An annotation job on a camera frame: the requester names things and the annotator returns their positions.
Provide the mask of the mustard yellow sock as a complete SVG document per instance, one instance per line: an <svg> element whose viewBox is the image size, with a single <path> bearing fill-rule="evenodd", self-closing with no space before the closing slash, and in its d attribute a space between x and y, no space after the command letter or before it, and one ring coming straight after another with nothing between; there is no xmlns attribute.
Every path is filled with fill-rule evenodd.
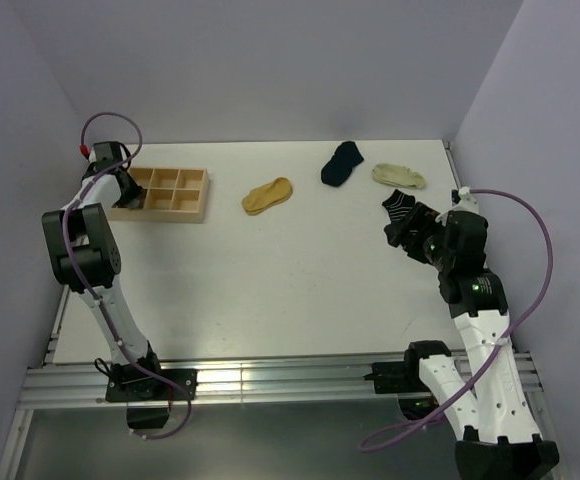
<svg viewBox="0 0 580 480"><path fill-rule="evenodd" d="M258 215L271 207L287 201L293 194L293 186L286 177L278 177L273 181L252 189L241 201L247 215Z"/></svg>

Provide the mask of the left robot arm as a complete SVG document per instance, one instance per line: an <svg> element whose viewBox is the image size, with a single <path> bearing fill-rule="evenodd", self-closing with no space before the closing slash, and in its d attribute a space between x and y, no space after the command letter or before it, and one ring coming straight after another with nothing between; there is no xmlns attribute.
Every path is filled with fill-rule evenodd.
<svg viewBox="0 0 580 480"><path fill-rule="evenodd" d="M121 256L107 218L114 207L138 207L145 190L123 164L129 158L125 145L100 142L92 153L73 200L42 216L51 267L56 280L78 294L95 317L110 348L110 371L130 376L129 388L153 399L163 391L165 375L123 296Z"/></svg>

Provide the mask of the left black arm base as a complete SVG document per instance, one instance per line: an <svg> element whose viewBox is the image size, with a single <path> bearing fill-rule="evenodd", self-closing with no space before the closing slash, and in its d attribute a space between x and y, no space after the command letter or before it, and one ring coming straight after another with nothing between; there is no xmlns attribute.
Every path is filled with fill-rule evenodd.
<svg viewBox="0 0 580 480"><path fill-rule="evenodd" d="M152 433L166 426L175 401L192 401L197 387L197 370L175 368L163 370L158 363L139 364L167 379L164 383L136 370L131 365L108 364L101 358L93 362L107 379L105 401L126 405L126 423L134 432Z"/></svg>

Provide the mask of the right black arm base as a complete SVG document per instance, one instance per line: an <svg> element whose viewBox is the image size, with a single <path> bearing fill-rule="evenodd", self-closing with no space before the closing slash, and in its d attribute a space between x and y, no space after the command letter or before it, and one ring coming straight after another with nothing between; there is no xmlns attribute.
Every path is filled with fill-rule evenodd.
<svg viewBox="0 0 580 480"><path fill-rule="evenodd" d="M420 420L438 406L431 391L407 371L404 361L375 362L364 380L372 383L376 395L395 395L408 420Z"/></svg>

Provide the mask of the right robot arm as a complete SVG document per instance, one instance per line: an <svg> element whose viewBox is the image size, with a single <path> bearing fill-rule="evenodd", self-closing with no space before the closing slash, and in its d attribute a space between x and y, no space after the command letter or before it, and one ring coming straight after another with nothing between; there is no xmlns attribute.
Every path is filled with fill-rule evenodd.
<svg viewBox="0 0 580 480"><path fill-rule="evenodd" d="M438 401L456 436L461 478L541 479L560 456L556 443L543 438L523 392L504 286L486 266L487 230L474 211L439 214L421 202L386 227L390 245L436 269L471 371L463 380L449 348L426 340L408 346L403 378Z"/></svg>

